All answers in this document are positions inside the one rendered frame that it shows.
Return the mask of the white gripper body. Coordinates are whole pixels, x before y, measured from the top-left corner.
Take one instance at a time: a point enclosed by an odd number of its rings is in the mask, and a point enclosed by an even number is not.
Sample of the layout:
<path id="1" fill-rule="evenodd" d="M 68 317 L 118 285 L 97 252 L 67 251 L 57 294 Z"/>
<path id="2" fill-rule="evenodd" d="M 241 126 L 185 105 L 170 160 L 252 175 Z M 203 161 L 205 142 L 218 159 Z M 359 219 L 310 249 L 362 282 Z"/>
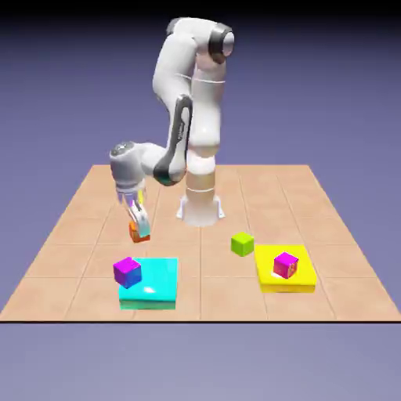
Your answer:
<path id="1" fill-rule="evenodd" d="M 127 205 L 128 214 L 135 223 L 135 229 L 141 238 L 150 235 L 150 222 L 146 209 L 137 200 Z"/>

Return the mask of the small orange cube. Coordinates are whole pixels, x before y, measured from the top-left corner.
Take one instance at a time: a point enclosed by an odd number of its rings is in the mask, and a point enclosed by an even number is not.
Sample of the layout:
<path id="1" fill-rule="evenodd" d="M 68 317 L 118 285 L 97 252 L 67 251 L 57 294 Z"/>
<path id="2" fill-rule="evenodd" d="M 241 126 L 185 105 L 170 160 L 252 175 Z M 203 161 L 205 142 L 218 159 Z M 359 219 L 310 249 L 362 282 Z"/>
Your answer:
<path id="1" fill-rule="evenodd" d="M 136 229 L 135 223 L 131 221 L 128 225 L 129 235 L 134 243 L 141 243 L 150 240 L 150 235 L 141 237 Z"/>

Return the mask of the small purple cube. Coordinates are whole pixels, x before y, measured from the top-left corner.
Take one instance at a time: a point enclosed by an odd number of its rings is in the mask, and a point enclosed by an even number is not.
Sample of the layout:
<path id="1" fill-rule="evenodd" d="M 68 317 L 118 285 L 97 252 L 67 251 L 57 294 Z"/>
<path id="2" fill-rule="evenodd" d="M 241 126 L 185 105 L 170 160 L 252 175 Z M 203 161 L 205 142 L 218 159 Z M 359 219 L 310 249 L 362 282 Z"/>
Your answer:
<path id="1" fill-rule="evenodd" d="M 113 264 L 114 279 L 124 288 L 130 288 L 142 280 L 142 266 L 127 257 Z"/>

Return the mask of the small green cube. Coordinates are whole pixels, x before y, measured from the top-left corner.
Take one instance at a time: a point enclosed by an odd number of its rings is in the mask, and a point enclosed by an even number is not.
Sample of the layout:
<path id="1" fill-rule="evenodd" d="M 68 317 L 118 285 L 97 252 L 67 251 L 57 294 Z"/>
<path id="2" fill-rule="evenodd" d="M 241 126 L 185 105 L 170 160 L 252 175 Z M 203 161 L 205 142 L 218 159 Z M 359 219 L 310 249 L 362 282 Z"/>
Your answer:
<path id="1" fill-rule="evenodd" d="M 240 232 L 231 237 L 231 251 L 240 257 L 249 255 L 254 251 L 254 237 L 248 233 Z"/>

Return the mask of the small magenta cube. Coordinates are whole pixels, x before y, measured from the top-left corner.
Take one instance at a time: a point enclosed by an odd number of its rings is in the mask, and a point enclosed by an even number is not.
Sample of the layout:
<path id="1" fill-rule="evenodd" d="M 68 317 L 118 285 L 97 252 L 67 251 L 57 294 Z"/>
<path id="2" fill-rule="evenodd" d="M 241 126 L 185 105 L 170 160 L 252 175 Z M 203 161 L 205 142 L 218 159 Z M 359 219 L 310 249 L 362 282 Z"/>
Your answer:
<path id="1" fill-rule="evenodd" d="M 284 279 L 291 278 L 297 272 L 297 269 L 298 258 L 287 252 L 282 252 L 274 258 L 273 273 Z"/>

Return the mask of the large cyan box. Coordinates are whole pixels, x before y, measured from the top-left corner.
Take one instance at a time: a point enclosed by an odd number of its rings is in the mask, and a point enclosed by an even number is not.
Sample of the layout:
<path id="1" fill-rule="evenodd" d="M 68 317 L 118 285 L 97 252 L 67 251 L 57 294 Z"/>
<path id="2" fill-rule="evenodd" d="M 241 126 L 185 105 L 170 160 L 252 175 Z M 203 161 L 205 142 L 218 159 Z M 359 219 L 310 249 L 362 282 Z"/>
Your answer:
<path id="1" fill-rule="evenodd" d="M 121 309 L 175 309 L 179 260 L 177 258 L 132 258 L 141 270 L 141 280 L 119 286 Z"/>

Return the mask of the large yellow box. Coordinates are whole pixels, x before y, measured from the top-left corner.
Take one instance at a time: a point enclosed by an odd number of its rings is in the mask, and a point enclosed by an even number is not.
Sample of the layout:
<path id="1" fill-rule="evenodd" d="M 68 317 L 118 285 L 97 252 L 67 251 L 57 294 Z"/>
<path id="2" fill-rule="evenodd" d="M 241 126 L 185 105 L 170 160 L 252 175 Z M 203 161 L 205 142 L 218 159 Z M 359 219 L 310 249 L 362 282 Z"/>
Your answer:
<path id="1" fill-rule="evenodd" d="M 273 273 L 274 258 L 282 252 L 287 252 L 298 258 L 297 272 L 289 279 L 284 279 L 281 276 Z M 258 281 L 263 293 L 314 292 L 317 282 L 317 275 L 304 245 L 257 244 L 255 246 L 254 255 Z"/>

